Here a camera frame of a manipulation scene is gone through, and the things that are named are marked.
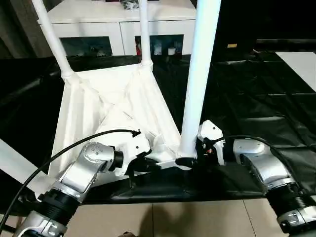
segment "white furniture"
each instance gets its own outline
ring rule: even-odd
[[[316,91],[316,54],[313,52],[281,52],[286,62],[314,91]]]
[[[109,37],[113,56],[136,55],[139,9],[103,0],[64,0],[48,15],[60,38]],[[190,0],[149,1],[148,17],[151,36],[183,35],[182,54],[191,54],[196,9]]]

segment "tiled floor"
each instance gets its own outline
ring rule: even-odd
[[[9,224],[15,225],[12,217]],[[92,205],[79,208],[66,237],[286,237],[265,199]]]
[[[17,216],[10,216],[8,221],[6,222],[7,225],[12,226],[12,227],[17,227],[23,222],[24,218],[22,217],[17,217]],[[1,234],[1,237],[11,237],[12,234],[3,231]]]

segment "white pole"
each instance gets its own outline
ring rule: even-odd
[[[48,18],[48,13],[43,1],[32,0],[32,2],[36,10],[36,13],[38,14],[39,21],[42,25],[42,30],[45,35],[45,38],[60,67],[62,78],[70,77],[74,73],[74,71],[71,69],[69,65],[61,41],[54,32],[53,26]]]
[[[196,156],[198,127],[213,52],[221,0],[198,0],[179,155]]]
[[[150,57],[150,41],[148,28],[148,6],[147,0],[139,0],[141,44],[142,44],[142,65],[153,66]]]
[[[0,139],[0,169],[23,184],[37,167]],[[55,181],[55,178],[40,172],[27,187],[37,195],[44,194]]]

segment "white cabinet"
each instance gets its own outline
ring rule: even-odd
[[[124,10],[119,2],[103,0],[64,0],[48,15],[67,55],[137,54],[139,9]],[[190,0],[148,2],[150,35],[156,36],[155,41],[157,36],[161,36],[159,40],[163,36],[176,35],[176,39],[181,36],[182,54],[191,53],[195,16]]]

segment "black plastic sheet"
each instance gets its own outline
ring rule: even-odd
[[[70,58],[75,71],[138,63],[139,58]],[[181,130],[189,56],[154,57],[154,75]],[[51,153],[63,82],[53,58],[1,61],[0,138],[35,165]],[[314,91],[276,54],[224,55],[213,62],[201,121],[212,120],[225,135],[260,136],[286,156],[299,181],[316,191],[316,108]],[[1,173],[3,211],[19,184]],[[85,203],[200,201],[263,197],[247,168],[227,166],[183,171],[177,168],[93,188]]]

